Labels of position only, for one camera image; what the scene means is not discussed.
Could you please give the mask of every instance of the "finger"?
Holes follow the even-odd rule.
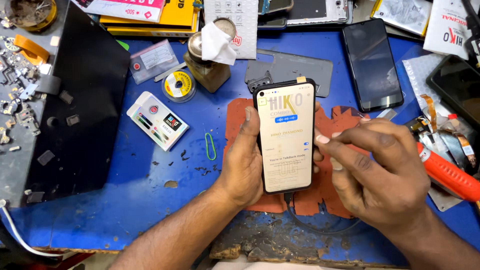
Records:
[[[318,147],[313,148],[313,161],[319,162],[323,160],[324,160],[324,156],[320,153],[320,150],[318,150]]]
[[[350,149],[340,141],[323,136],[318,129],[315,132],[315,144],[321,152],[336,159],[344,168],[362,184],[371,190],[379,190],[379,177],[386,173],[386,170],[369,157]]]
[[[396,125],[384,118],[360,121],[360,127],[394,136],[410,155],[418,155],[417,143],[410,130],[404,125]]]
[[[403,145],[392,135],[365,128],[349,128],[336,136],[343,144],[352,144],[372,153],[373,158],[387,171],[401,174],[409,170],[411,156]]]
[[[332,184],[343,206],[352,213],[357,213],[363,205],[362,187],[353,175],[336,159],[332,163]]]
[[[257,136],[260,132],[260,117],[254,107],[245,108],[245,121],[233,143],[232,147],[255,150],[257,147]]]

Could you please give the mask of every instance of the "orange heat-resistant mat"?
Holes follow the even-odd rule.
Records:
[[[227,145],[223,150],[223,157],[235,141],[240,130],[240,124],[245,121],[245,107],[253,106],[253,99],[237,98],[231,101],[227,107],[227,125],[225,138]],[[332,108],[332,119],[325,115],[320,108],[315,114],[315,125],[323,135],[331,137],[333,132],[341,132],[358,124],[362,115],[369,118],[367,114],[358,112],[355,108],[347,106],[336,106]],[[369,153],[354,146],[356,151],[365,155]],[[317,162],[320,172],[313,175],[312,186],[308,190],[298,191],[294,195],[295,211],[298,215],[311,216],[319,212],[318,203],[325,202],[327,211],[343,218],[351,218],[352,214],[345,209],[332,185],[332,165],[330,156],[326,155],[322,162]],[[283,201],[283,195],[263,195],[260,200],[246,208],[247,210],[282,213],[287,210]]]

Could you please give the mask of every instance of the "green rubber band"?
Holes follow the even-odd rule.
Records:
[[[214,154],[213,159],[211,159],[210,156],[208,155],[208,140],[207,140],[207,135],[210,136],[210,143],[212,143],[213,154]],[[215,159],[216,159],[215,145],[213,144],[212,136],[211,136],[210,133],[208,133],[208,132],[205,133],[205,149],[206,149],[206,151],[207,151],[207,158],[208,158],[209,160],[215,160]]]

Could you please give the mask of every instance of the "usb cable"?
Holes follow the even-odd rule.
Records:
[[[350,230],[351,228],[355,227],[358,223],[361,222],[360,219],[357,218],[357,221],[355,223],[353,223],[352,225],[350,225],[349,227],[345,228],[345,229],[342,229],[342,230],[339,230],[339,231],[334,231],[334,232],[325,232],[324,230],[319,230],[317,228],[314,228],[313,226],[310,226],[308,224],[305,224],[303,222],[301,222],[297,216],[292,212],[292,209],[290,207],[290,202],[292,201],[292,197],[293,197],[293,193],[292,192],[288,192],[288,193],[284,193],[283,194],[283,199],[285,200],[285,202],[287,203],[287,210],[290,214],[290,216],[292,216],[293,218],[293,221],[295,222],[295,224],[297,226],[300,226],[300,227],[305,227],[309,230],[312,230],[318,234],[321,234],[321,235],[334,235],[334,234],[339,234],[339,233],[344,233],[348,230]]]

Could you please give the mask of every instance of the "blue voice icon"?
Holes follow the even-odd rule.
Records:
[[[299,118],[297,114],[287,115],[287,116],[280,116],[275,118],[275,123],[285,123],[289,121],[295,121]]]

